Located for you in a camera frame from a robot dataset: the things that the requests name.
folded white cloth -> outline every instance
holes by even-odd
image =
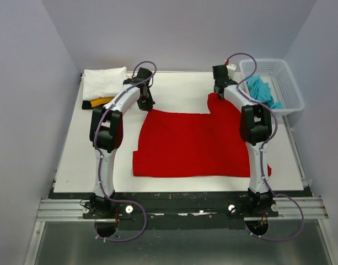
[[[116,96],[127,79],[127,68],[84,70],[83,100]]]

white work surface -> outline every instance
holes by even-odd
[[[208,94],[213,92],[211,72],[157,73],[151,88],[155,109],[178,113],[209,113]],[[89,140],[91,110],[82,110],[81,84],[67,140],[56,175],[54,192],[92,192],[95,183],[95,153]],[[135,177],[133,151],[147,113],[137,103],[124,115],[124,140],[115,157],[114,185],[117,192],[235,192],[246,191],[249,178],[205,176],[186,178]],[[267,159],[272,168],[274,190],[302,190],[301,177],[284,123],[278,120],[275,138],[268,145]]]

plastic basket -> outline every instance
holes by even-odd
[[[302,110],[304,102],[287,63],[278,59],[256,59],[256,61],[255,75],[260,75],[264,82],[269,83],[274,101],[280,101],[283,104],[284,108],[274,109],[274,113],[278,116],[284,116]],[[254,67],[255,64],[252,60],[240,61],[243,78],[250,75]],[[249,93],[246,82],[244,82],[244,88]]]

teal cloth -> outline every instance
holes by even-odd
[[[247,80],[247,87],[251,97],[254,99],[262,103],[268,103],[271,109],[283,109],[281,102],[274,102],[269,84],[264,83],[260,76],[251,76]]]

gray wall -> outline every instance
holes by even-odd
[[[210,71],[234,52],[283,58],[316,0],[42,0],[78,69],[152,60]]]
[[[291,117],[298,150],[338,241],[338,0],[317,1],[286,61],[305,100]]]
[[[41,1],[0,0],[0,264],[23,264],[78,81]]]

